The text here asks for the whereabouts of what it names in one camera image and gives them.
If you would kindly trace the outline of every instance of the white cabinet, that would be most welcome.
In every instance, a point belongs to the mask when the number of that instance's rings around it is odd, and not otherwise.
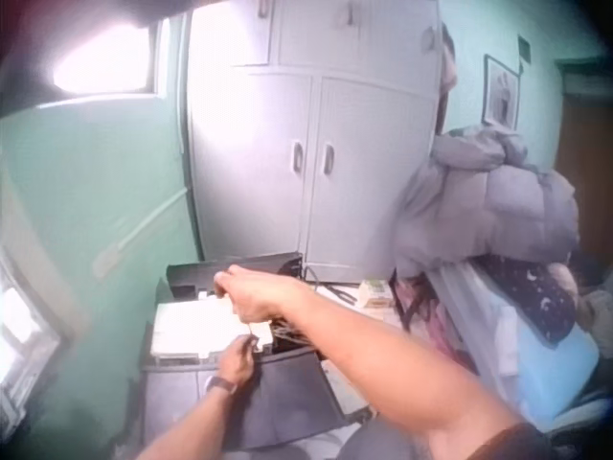
[[[282,0],[280,63],[357,70],[364,0]]]
[[[439,90],[438,4],[370,0],[363,13],[360,73],[418,94]]]
[[[207,259],[298,248],[310,91],[308,77],[238,70],[191,91],[194,198]]]
[[[199,52],[231,65],[269,60],[274,0],[225,0],[193,12],[192,40]]]
[[[434,105],[341,80],[323,86],[306,261],[318,276],[390,276],[391,224],[427,156]]]

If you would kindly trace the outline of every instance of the mint green wall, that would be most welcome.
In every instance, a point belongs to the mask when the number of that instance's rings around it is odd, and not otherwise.
[[[181,20],[170,27],[168,93],[74,101],[0,122],[4,165],[42,246],[90,328],[62,357],[19,458],[90,458],[124,425],[146,322],[168,264],[197,260],[185,197],[99,280],[92,263],[185,184],[177,110]]]
[[[517,35],[532,45],[524,65],[517,130],[529,161],[552,167],[562,113],[562,80],[555,59],[601,55],[602,44],[565,0],[441,0],[441,15],[456,47],[458,85],[451,91],[445,129],[481,122],[484,55],[519,70]]]

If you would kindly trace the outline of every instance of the wardrobe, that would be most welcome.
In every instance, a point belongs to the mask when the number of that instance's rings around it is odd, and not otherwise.
[[[300,251],[309,276],[393,270],[393,220],[430,151],[435,0],[226,0],[193,12],[188,110],[207,260]]]

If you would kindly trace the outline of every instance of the framed picture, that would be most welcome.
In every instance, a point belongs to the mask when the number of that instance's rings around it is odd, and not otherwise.
[[[517,128],[519,75],[490,55],[485,56],[483,123]]]

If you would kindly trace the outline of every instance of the gray blanket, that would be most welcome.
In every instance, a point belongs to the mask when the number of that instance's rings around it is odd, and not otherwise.
[[[483,254],[565,262],[579,242],[575,189],[525,164],[526,156],[519,134],[503,128],[436,136],[397,220],[398,276]]]

